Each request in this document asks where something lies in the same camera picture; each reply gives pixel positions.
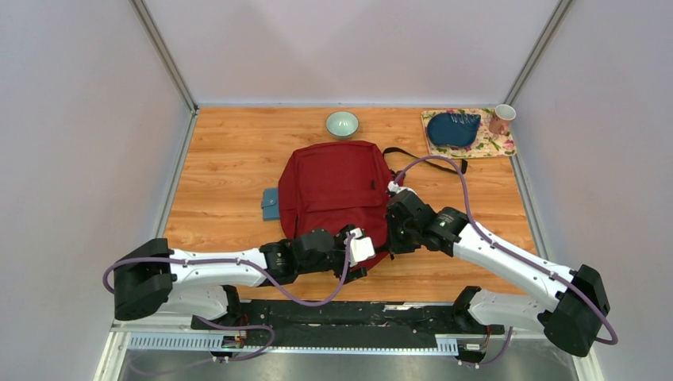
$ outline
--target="placemat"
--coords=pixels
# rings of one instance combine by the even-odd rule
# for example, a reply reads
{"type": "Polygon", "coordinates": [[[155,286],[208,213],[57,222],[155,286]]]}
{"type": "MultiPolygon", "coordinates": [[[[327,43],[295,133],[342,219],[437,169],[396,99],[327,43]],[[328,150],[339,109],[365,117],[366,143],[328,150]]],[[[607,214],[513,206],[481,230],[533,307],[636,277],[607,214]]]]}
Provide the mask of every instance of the placemat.
{"type": "Polygon", "coordinates": [[[428,143],[428,151],[430,155],[439,155],[447,157],[458,157],[461,159],[470,159],[476,157],[496,157],[496,156],[512,156],[517,153],[517,146],[514,144],[512,134],[508,131],[504,135],[491,133],[488,130],[490,119],[493,117],[495,109],[448,109],[448,110],[430,110],[421,113],[421,121],[423,122],[423,133],[425,134],[425,141],[428,143]],[[477,131],[477,138],[475,142],[469,147],[453,148],[448,146],[435,146],[430,139],[428,139],[428,122],[435,115],[440,113],[454,113],[454,114],[479,114],[481,115],[481,122],[479,123],[479,130],[477,131]]]}

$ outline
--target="wooden table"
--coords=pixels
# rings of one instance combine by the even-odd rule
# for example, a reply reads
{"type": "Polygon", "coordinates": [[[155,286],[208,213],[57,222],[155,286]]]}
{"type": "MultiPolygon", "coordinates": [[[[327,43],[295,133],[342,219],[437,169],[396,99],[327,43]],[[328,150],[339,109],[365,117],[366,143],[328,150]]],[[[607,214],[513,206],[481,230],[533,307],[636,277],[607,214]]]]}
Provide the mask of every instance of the wooden table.
{"type": "MultiPolygon", "coordinates": [[[[354,139],[382,150],[398,146],[418,156],[428,152],[421,111],[413,108],[211,108],[198,117],[187,160],[168,219],[169,245],[197,252],[227,252],[278,241],[279,221],[262,221],[264,188],[277,187],[290,154],[297,148],[333,140],[325,119],[350,110],[360,120],[354,139]]],[[[399,170],[411,159],[390,154],[399,170]]],[[[477,221],[500,237],[533,252],[533,239],[507,158],[474,159],[466,177],[477,221]]],[[[435,210],[464,210],[457,176],[418,165],[406,177],[435,210]]],[[[287,286],[299,298],[322,299],[337,284],[332,273],[301,275],[287,286]]],[[[383,260],[369,276],[344,286],[335,300],[446,302],[465,286],[520,293],[496,275],[441,252],[418,250],[383,260]]],[[[242,298],[285,298],[274,287],[239,287],[242,298]]]]}

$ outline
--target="light green bowl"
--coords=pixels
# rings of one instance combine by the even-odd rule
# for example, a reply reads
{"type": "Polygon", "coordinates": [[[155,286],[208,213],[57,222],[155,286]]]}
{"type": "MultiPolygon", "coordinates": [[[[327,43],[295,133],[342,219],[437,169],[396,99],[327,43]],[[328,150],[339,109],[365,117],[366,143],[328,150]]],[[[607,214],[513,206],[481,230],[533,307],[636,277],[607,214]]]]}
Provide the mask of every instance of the light green bowl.
{"type": "Polygon", "coordinates": [[[327,130],[336,139],[349,139],[358,128],[357,117],[348,111],[337,111],[327,118],[327,130]]]}

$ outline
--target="backpack strap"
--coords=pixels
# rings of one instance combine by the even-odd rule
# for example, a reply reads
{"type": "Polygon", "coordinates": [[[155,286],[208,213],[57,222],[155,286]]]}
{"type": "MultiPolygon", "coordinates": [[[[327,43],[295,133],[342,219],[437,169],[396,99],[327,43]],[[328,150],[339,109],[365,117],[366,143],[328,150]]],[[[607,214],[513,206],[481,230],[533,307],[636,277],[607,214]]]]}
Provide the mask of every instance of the backpack strap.
{"type": "MultiPolygon", "coordinates": [[[[403,149],[401,149],[401,148],[399,148],[399,147],[388,147],[388,148],[386,148],[386,149],[383,150],[383,155],[385,156],[387,153],[392,153],[392,152],[403,153],[403,154],[405,154],[405,155],[407,155],[407,156],[411,156],[411,157],[413,157],[414,159],[419,159],[418,156],[415,156],[414,154],[408,153],[407,151],[405,151],[405,150],[403,150],[403,149]]],[[[428,164],[428,165],[431,166],[431,167],[434,167],[434,168],[439,169],[439,170],[442,170],[442,171],[451,172],[451,173],[456,173],[456,171],[454,171],[453,168],[442,167],[442,166],[437,165],[437,164],[435,164],[435,163],[430,163],[429,161],[426,161],[425,163],[428,164]]],[[[465,172],[467,172],[467,160],[465,160],[465,159],[462,159],[462,160],[460,161],[460,172],[463,173],[463,174],[464,174],[465,172]]]]}

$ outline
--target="white enclosure panel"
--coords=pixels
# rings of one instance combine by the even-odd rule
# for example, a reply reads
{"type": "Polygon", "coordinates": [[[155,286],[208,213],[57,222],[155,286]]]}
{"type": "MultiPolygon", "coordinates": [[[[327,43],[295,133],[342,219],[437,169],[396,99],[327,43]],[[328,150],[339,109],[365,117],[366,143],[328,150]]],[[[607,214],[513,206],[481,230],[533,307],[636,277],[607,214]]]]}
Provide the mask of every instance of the white enclosure panel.
{"type": "Polygon", "coordinates": [[[0,379],[91,379],[188,113],[122,0],[0,0],[0,379]]]}
{"type": "Polygon", "coordinates": [[[497,103],[556,0],[146,0],[199,103],[497,103]]]}
{"type": "Polygon", "coordinates": [[[606,380],[671,379],[673,4],[578,0],[513,126],[550,256],[596,267],[620,334],[606,380]]]}

